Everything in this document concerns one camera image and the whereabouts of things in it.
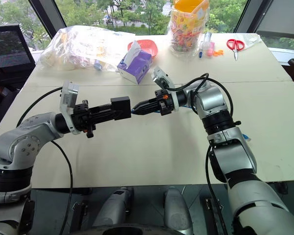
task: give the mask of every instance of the clear plastic bag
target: clear plastic bag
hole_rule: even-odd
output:
[[[257,43],[262,42],[260,36],[256,33],[236,33],[235,39],[244,42],[245,46],[243,50],[246,50]]]
[[[199,50],[199,38],[209,19],[209,0],[202,1],[192,13],[171,9],[168,35],[175,55],[195,55]]]
[[[57,70],[86,68],[118,71],[117,65],[127,52],[135,34],[91,26],[60,29],[39,59],[44,67]]]

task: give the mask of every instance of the window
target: window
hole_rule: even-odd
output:
[[[167,33],[173,0],[55,0],[67,26],[88,25],[136,35]],[[247,0],[210,0],[206,31],[233,32]]]
[[[50,37],[28,0],[0,0],[0,25],[19,23],[29,50],[43,50]]]
[[[247,0],[210,0],[210,16],[206,31],[232,33]]]
[[[260,35],[267,47],[294,50],[294,38],[269,37]]]

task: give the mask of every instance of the robotic arm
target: robotic arm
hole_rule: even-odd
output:
[[[257,163],[242,133],[230,115],[223,95],[209,81],[176,91],[169,76],[160,68],[154,70],[153,81],[162,89],[156,98],[138,103],[132,114],[145,115],[160,111],[161,115],[177,111],[177,106],[194,104],[212,151],[209,153],[215,177],[227,183],[236,234],[247,234],[251,227],[257,235],[294,235],[294,216],[274,190],[256,176]]]
[[[34,202],[30,178],[37,154],[49,141],[72,132],[94,136],[96,124],[131,117],[128,97],[112,98],[111,104],[94,108],[88,101],[75,105],[78,86],[66,82],[60,110],[32,116],[16,129],[0,136],[0,235],[25,234],[32,226]]]

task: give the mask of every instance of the scissors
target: scissors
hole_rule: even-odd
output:
[[[235,61],[237,61],[237,52],[243,50],[245,44],[240,40],[229,39],[226,43],[227,47],[234,52]]]

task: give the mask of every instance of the tissue box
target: tissue box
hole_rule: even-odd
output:
[[[151,55],[145,51],[140,51],[139,54],[132,60],[132,63],[127,67],[123,63],[124,58],[118,64],[118,70],[122,77],[139,84],[151,65]]]

